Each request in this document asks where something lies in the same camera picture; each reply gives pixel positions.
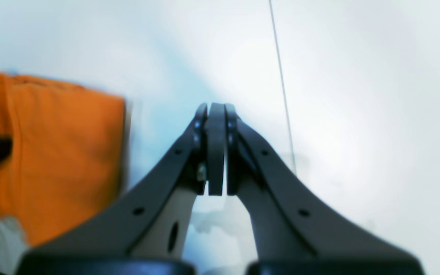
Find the thin line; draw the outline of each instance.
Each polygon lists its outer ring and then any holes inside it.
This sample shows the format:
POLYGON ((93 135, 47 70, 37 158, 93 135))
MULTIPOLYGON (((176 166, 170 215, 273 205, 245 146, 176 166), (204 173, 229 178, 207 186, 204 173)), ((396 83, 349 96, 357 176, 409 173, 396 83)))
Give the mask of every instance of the thin line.
POLYGON ((269 8, 271 9, 271 20, 273 21, 274 42, 276 42, 276 54, 278 54, 278 65, 281 75, 281 87, 283 88, 283 99, 285 100, 286 121, 288 122, 288 135, 290 136, 291 160, 293 162, 293 173, 296 175, 295 148, 293 147, 293 136, 291 134, 290 115, 288 114, 288 101, 286 100, 285 80, 283 78, 283 68, 281 67, 280 48, 278 46, 278 35, 276 35, 276 24, 274 23, 273 5, 269 0, 269 8))

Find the black gripper arm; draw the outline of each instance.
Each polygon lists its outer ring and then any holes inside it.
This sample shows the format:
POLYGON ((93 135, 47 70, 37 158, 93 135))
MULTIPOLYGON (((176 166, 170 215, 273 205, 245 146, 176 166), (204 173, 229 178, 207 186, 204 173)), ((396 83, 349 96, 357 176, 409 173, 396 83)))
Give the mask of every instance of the black gripper arm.
POLYGON ((417 258, 362 230, 311 193, 231 104, 198 108, 159 163, 123 198, 29 251, 18 275, 195 275, 181 260, 191 210, 236 195, 259 260, 248 275, 423 275, 417 258))

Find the orange cloth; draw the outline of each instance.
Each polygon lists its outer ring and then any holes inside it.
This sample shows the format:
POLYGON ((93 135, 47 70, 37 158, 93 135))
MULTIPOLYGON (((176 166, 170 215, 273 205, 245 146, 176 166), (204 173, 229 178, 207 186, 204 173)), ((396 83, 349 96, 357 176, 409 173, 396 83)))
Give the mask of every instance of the orange cloth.
POLYGON ((16 216, 31 246, 65 233, 118 194, 125 103, 79 85, 0 74, 0 217, 16 216))

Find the white surface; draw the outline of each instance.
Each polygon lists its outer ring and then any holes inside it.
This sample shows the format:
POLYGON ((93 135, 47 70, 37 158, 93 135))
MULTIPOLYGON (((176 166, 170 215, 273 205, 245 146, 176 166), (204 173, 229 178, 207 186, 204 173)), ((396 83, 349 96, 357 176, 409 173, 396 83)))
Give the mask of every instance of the white surface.
MULTIPOLYGON (((440 2, 273 7, 299 177, 440 275, 440 2)), ((288 160, 278 69, 267 0, 0 0, 0 70, 92 85, 140 106, 130 185, 201 102, 235 104, 288 160)), ((234 198, 199 197, 185 259, 200 274, 240 273, 255 258, 246 214, 234 198)), ((24 249, 5 226, 0 270, 24 249)))
MULTIPOLYGON (((202 102, 233 103, 278 152, 290 152, 268 2, 0 0, 1 70, 73 81, 140 106, 132 113, 129 185, 202 102)), ((245 209, 222 210, 225 200, 201 197, 194 206, 184 258, 199 274, 230 274, 256 257, 245 209), (209 212, 218 219, 209 221, 209 212), (225 229, 225 213, 236 230, 225 229), (214 224, 198 226, 205 223, 214 224)))
POLYGON ((273 10, 300 178, 440 275, 440 1, 273 10))

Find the screw hole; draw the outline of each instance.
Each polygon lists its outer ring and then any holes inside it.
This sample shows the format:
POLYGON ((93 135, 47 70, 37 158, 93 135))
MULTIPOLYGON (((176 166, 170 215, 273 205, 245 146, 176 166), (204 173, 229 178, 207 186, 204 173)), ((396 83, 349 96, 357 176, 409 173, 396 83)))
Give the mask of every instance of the screw hole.
POLYGON ((298 214, 300 214, 300 216, 303 216, 303 217, 309 217, 310 216, 310 212, 306 211, 305 209, 298 210, 298 214))
POLYGON ((144 213, 144 211, 145 211, 145 209, 143 207, 138 207, 133 210, 133 214, 136 216, 142 215, 144 213))
POLYGON ((169 235, 169 243, 167 245, 167 252, 171 253, 174 249, 174 245, 176 245, 176 239, 178 238, 178 230, 179 230, 178 222, 175 222, 173 228, 171 228, 171 234, 169 235))

